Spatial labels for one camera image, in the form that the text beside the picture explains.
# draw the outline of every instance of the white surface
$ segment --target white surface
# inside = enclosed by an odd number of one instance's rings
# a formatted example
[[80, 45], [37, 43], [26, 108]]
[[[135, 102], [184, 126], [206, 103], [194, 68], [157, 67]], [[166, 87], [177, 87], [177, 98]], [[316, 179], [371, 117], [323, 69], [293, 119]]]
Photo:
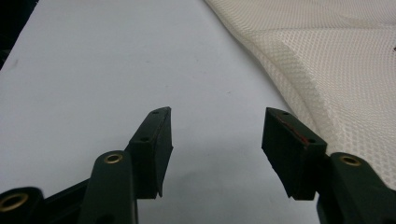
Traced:
[[396, 189], [396, 1], [207, 0], [327, 153]]
[[0, 191], [86, 179], [166, 105], [175, 148], [140, 223], [318, 223], [261, 150], [285, 103], [200, 0], [40, 0], [0, 72]]

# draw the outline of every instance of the brass grommet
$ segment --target brass grommet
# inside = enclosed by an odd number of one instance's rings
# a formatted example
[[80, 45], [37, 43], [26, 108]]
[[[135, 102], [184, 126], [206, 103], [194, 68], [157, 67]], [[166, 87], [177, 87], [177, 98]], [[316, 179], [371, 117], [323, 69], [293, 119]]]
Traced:
[[348, 164], [348, 165], [351, 165], [351, 166], [360, 166], [360, 165], [361, 165], [361, 162], [360, 162], [360, 161], [358, 161], [358, 160], [356, 160], [355, 158], [350, 157], [350, 156], [341, 156], [341, 157], [340, 157], [340, 160], [341, 160], [343, 163]]
[[15, 193], [8, 195], [0, 201], [0, 212], [8, 212], [26, 203], [29, 195], [27, 193]]
[[111, 154], [105, 157], [105, 163], [112, 164], [122, 160], [121, 154]]

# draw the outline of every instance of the white fabric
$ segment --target white fabric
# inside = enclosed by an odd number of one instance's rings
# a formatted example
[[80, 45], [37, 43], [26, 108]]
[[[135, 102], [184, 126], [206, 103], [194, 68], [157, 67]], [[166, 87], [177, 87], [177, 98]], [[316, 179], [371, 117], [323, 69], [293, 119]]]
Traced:
[[396, 189], [396, 1], [206, 0], [328, 153]]

